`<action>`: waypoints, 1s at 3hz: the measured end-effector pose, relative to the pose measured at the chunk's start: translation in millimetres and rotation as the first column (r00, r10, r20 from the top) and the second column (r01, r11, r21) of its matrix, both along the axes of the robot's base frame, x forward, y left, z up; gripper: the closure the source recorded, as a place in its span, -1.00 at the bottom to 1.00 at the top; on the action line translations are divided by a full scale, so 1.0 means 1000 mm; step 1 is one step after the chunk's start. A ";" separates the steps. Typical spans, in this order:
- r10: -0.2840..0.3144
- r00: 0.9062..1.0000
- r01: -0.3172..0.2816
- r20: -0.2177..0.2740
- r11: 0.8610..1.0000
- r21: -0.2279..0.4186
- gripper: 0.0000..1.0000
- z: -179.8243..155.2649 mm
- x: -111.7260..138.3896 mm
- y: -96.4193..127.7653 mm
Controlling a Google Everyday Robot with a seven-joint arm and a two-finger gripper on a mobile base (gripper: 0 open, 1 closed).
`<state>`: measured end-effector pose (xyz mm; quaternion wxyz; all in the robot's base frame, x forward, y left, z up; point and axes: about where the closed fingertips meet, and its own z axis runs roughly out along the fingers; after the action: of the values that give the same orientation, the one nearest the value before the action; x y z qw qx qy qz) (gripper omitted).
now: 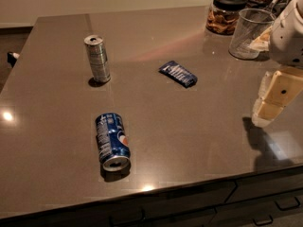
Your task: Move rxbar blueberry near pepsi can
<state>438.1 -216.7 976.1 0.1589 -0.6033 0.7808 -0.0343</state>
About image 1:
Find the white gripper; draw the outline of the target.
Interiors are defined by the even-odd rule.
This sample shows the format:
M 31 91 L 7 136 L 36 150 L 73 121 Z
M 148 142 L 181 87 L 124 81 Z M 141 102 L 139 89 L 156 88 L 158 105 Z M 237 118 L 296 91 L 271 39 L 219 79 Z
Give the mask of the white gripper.
M 280 64 L 303 66 L 303 0 L 292 0 L 272 26 L 269 56 Z M 264 128 L 271 124 L 302 91 L 303 70 L 281 67 L 262 78 L 252 122 Z

